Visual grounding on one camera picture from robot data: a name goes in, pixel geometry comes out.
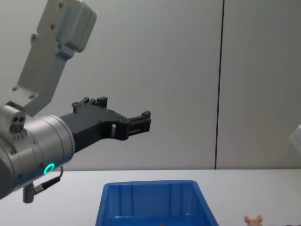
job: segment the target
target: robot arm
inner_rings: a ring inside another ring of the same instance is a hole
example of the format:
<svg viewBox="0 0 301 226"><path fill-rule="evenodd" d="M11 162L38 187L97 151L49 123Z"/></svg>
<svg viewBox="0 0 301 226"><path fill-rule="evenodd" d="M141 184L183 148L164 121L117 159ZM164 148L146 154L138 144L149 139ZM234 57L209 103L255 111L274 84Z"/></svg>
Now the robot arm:
<svg viewBox="0 0 301 226"><path fill-rule="evenodd" d="M96 14L80 0L48 0L19 81L0 106L0 199L24 188L24 202L60 180L33 181L105 138L126 140L150 130L151 113L126 118L107 109L107 98L84 98L73 113L32 118L52 99L63 68L84 50Z"/></svg>

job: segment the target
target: metal cylinder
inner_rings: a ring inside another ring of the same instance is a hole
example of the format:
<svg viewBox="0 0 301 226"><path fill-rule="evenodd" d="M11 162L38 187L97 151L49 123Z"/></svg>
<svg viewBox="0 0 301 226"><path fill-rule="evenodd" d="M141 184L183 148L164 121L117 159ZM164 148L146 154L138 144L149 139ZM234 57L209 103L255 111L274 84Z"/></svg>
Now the metal cylinder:
<svg viewBox="0 0 301 226"><path fill-rule="evenodd" d="M28 119L13 144L0 138L0 199L68 162L74 154L72 132L56 116Z"/></svg>

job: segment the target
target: blue plastic bin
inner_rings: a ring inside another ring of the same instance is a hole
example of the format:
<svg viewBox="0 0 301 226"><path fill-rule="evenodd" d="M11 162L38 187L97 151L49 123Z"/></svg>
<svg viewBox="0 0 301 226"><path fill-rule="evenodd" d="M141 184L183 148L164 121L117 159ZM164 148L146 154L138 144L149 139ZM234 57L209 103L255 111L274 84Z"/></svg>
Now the blue plastic bin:
<svg viewBox="0 0 301 226"><path fill-rule="evenodd" d="M218 226L190 180L109 183L96 226Z"/></svg>

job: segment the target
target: white table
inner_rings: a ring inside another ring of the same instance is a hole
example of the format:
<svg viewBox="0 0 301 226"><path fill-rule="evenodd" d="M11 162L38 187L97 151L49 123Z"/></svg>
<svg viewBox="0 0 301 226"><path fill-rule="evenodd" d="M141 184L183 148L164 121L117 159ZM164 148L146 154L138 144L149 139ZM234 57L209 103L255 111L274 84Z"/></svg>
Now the white table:
<svg viewBox="0 0 301 226"><path fill-rule="evenodd" d="M57 175L50 173L35 184ZM0 226L94 226L108 182L192 179L221 226L301 224L301 170L158 170L64 172L62 181L22 203L22 190L0 201Z"/></svg>

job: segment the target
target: pink toy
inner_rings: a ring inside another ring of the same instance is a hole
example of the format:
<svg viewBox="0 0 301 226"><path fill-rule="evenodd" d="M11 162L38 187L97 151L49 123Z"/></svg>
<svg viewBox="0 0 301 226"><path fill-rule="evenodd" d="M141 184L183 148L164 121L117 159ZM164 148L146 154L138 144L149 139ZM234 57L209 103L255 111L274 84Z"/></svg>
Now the pink toy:
<svg viewBox="0 0 301 226"><path fill-rule="evenodd" d="M263 219L261 215L257 216L256 220L250 220L248 216L245 216L245 222L248 224L248 226L262 226L262 221Z"/></svg>

